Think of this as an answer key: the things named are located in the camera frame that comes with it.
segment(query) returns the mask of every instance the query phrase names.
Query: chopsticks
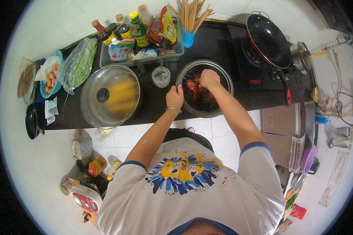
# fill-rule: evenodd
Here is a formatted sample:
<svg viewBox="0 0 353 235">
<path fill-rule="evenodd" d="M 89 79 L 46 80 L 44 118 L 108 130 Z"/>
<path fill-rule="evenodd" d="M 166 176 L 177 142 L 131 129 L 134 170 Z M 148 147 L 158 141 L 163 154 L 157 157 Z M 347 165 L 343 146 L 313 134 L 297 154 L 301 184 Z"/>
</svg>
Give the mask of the chopsticks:
<svg viewBox="0 0 353 235">
<path fill-rule="evenodd" d="M 174 9 L 174 7 L 168 3 L 167 6 L 170 10 L 178 17 L 184 30 L 188 33 L 196 33 L 202 22 L 208 17 L 214 14 L 213 9 L 209 9 L 208 5 L 205 12 L 198 17 L 205 0 L 193 0 L 192 3 L 188 3 L 188 0 L 178 0 L 178 5 L 180 8 L 180 14 Z"/>
</svg>

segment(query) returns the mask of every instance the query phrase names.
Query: black countertop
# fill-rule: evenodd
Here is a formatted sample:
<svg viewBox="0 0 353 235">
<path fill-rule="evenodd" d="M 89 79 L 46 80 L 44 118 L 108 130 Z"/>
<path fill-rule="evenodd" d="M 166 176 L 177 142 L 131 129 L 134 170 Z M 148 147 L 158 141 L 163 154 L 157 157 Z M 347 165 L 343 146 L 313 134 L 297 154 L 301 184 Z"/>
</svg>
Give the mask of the black countertop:
<svg viewBox="0 0 353 235">
<path fill-rule="evenodd" d="M 98 43 L 97 53 L 93 62 L 92 73 L 100 69 L 99 58 L 102 44 Z M 68 57 L 74 46 L 64 49 L 64 59 Z M 197 31 L 193 46 L 185 48 L 184 55 L 175 62 L 165 62 L 164 66 L 171 72 L 170 86 L 175 85 L 179 71 L 189 62 L 196 59 L 210 59 L 221 65 L 233 80 L 234 97 L 245 107 L 247 111 L 269 108 L 274 106 L 285 105 L 283 90 L 255 90 L 243 89 L 240 81 L 240 72 L 235 53 L 233 51 L 233 43 L 231 35 L 227 27 L 227 23 L 216 21 L 204 21 Z M 125 121 L 122 125 L 135 125 L 144 123 L 154 123 L 164 112 L 166 108 L 166 93 L 169 88 L 158 88 L 152 81 L 151 74 L 159 64 L 144 65 L 146 74 L 140 75 L 137 67 L 131 69 L 136 73 L 143 94 L 141 106 L 133 117 Z M 292 77 L 287 81 L 291 93 L 291 102 L 298 103 L 301 100 L 311 101 L 311 91 L 313 89 L 313 81 L 310 72 L 305 76 Z M 56 93 L 58 102 L 57 108 L 59 115 L 56 121 L 46 127 L 46 130 L 56 129 L 83 129 L 92 128 L 85 120 L 80 109 L 80 96 L 83 85 L 74 90 L 73 96 L 69 95 L 64 106 L 67 92 L 60 89 Z M 176 117 L 176 120 L 195 118 L 186 110 Z"/>
</svg>

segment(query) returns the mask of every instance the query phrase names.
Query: bracelet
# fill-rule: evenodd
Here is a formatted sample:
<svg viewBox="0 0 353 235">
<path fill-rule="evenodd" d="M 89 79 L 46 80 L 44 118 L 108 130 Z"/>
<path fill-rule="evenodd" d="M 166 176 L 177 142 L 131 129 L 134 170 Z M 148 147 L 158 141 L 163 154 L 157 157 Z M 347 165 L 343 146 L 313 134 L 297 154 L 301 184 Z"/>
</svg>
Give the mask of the bracelet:
<svg viewBox="0 0 353 235">
<path fill-rule="evenodd" d="M 180 114 L 182 113 L 182 110 L 174 108 L 174 107 L 166 107 L 166 109 L 171 109 L 171 110 L 178 111 Z"/>
</svg>

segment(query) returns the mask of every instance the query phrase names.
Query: green vegetable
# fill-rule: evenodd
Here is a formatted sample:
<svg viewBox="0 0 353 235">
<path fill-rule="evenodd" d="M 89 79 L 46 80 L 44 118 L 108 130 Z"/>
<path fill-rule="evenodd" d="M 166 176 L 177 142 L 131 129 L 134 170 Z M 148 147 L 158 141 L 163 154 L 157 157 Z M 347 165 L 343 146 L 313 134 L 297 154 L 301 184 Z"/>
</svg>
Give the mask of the green vegetable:
<svg viewBox="0 0 353 235">
<path fill-rule="evenodd" d="M 297 199 L 297 193 L 295 195 L 293 195 L 289 200 L 287 200 L 287 204 L 285 205 L 285 210 L 289 209 L 293 204 L 294 202 L 296 201 Z"/>
<path fill-rule="evenodd" d="M 89 77 L 97 51 L 97 41 L 96 38 L 84 38 L 61 65 L 57 79 L 68 92 L 66 99 L 69 94 L 74 95 L 73 90 Z"/>
</svg>

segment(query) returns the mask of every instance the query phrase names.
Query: person's left hand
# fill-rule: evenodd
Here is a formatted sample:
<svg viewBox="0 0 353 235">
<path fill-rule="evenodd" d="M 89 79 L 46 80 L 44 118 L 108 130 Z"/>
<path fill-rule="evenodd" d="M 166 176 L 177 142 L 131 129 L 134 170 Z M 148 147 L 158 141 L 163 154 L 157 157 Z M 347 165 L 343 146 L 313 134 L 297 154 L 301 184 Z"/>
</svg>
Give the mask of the person's left hand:
<svg viewBox="0 0 353 235">
<path fill-rule="evenodd" d="M 170 88 L 170 91 L 166 94 L 166 106 L 180 109 L 182 108 L 184 101 L 183 96 L 183 88 L 182 85 L 179 84 L 178 92 L 175 86 Z"/>
</svg>

